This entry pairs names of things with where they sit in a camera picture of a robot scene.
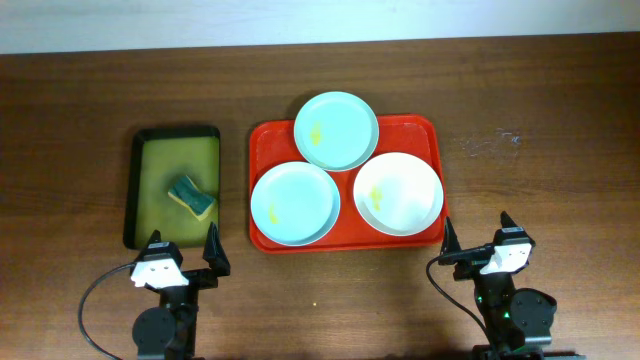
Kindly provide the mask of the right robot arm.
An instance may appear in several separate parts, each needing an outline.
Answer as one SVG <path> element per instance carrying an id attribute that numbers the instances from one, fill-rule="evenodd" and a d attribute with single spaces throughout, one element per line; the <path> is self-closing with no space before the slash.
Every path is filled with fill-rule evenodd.
<path id="1" fill-rule="evenodd" d="M 551 327 L 557 311 L 552 296 L 532 288 L 516 288 L 513 276 L 529 265 L 536 242 L 524 228 L 503 211 L 501 227 L 493 240 L 482 246 L 463 249 L 450 219 L 444 222 L 444 240 L 440 254 L 426 265 L 453 266 L 456 281 L 474 282 L 474 301 L 480 312 L 472 313 L 454 300 L 435 280 L 430 283 L 453 305 L 469 315 L 487 338 L 476 345 L 469 357 L 492 359 L 580 359 L 575 352 L 546 352 L 552 343 Z"/>

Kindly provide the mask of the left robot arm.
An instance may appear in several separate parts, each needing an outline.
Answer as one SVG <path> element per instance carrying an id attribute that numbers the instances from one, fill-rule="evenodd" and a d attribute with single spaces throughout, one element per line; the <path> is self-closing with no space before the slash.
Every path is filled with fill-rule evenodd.
<path id="1" fill-rule="evenodd" d="M 139 359 L 195 357 L 199 292 L 216 288 L 218 280 L 231 272 L 215 223 L 205 237 L 203 260 L 206 268 L 183 271 L 179 247 L 163 242 L 159 231 L 135 258 L 130 273 L 134 285 L 159 295 L 159 305 L 142 312 L 133 325 Z"/>

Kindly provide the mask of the light blue plate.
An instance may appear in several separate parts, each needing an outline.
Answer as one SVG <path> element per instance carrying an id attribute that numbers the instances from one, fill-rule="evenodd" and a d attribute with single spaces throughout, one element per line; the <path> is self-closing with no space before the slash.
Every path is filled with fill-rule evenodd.
<path id="1" fill-rule="evenodd" d="M 269 240 L 287 247 L 319 241 L 336 224 L 341 196 L 323 169 L 292 161 L 266 171 L 254 186 L 251 217 Z"/>

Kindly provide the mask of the green plate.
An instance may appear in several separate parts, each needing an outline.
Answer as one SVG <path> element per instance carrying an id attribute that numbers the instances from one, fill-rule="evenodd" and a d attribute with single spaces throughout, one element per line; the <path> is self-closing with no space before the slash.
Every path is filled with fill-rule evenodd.
<path id="1" fill-rule="evenodd" d="M 314 96 L 294 120 L 294 142 L 309 163 L 343 172 L 364 164 L 377 147 L 379 122 L 371 107 L 347 92 Z"/>

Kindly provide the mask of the green and yellow sponge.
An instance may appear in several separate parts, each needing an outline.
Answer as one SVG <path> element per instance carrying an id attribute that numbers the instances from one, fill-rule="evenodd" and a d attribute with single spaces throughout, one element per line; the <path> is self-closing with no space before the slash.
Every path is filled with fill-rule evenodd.
<path id="1" fill-rule="evenodd" d="M 198 221 L 206 219 L 213 211 L 216 199 L 201 191 L 187 175 L 183 175 L 170 186 L 168 196 L 186 208 Z"/>

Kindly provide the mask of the white plate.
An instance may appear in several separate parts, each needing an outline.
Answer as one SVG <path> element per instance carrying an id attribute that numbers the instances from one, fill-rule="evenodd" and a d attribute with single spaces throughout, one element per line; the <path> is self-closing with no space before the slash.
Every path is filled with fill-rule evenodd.
<path id="1" fill-rule="evenodd" d="M 436 223 L 444 209 L 444 186 L 424 160 L 407 153 L 378 155 L 364 164 L 353 184 L 363 220 L 398 237 L 418 234 Z"/>

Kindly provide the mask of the red plastic tray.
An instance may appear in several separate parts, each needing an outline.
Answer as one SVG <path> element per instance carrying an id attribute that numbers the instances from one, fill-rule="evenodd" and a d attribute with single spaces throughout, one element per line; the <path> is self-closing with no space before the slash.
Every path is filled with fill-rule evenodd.
<path id="1" fill-rule="evenodd" d="M 429 120 L 417 114 L 404 114 L 380 115 L 378 122 L 380 137 L 375 155 L 408 153 L 428 163 L 437 175 L 442 174 L 436 130 Z M 249 135 L 249 188 L 253 189 L 259 178 L 274 166 L 302 159 L 295 145 L 292 120 L 267 121 L 254 127 Z M 359 215 L 353 200 L 352 189 L 357 173 L 357 169 L 352 169 L 331 175 L 340 193 L 341 209 L 335 225 L 318 241 L 296 247 L 280 245 L 262 234 L 252 218 L 248 219 L 249 239 L 268 254 L 421 247 L 443 241 L 445 218 L 449 215 L 447 204 L 443 205 L 434 224 L 414 235 L 392 236 L 368 225 Z"/>

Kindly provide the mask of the black tray with soapy water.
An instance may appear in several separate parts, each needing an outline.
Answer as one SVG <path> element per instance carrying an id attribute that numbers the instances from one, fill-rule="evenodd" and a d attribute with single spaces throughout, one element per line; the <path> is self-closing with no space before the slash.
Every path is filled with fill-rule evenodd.
<path id="1" fill-rule="evenodd" d="M 202 247 L 211 223 L 219 222 L 219 202 L 198 219 L 169 196 L 187 176 L 199 191 L 214 198 L 220 192 L 220 140 L 217 127 L 193 125 L 138 131 L 131 160 L 123 229 L 123 245 L 145 247 L 153 231 L 181 248 Z"/>

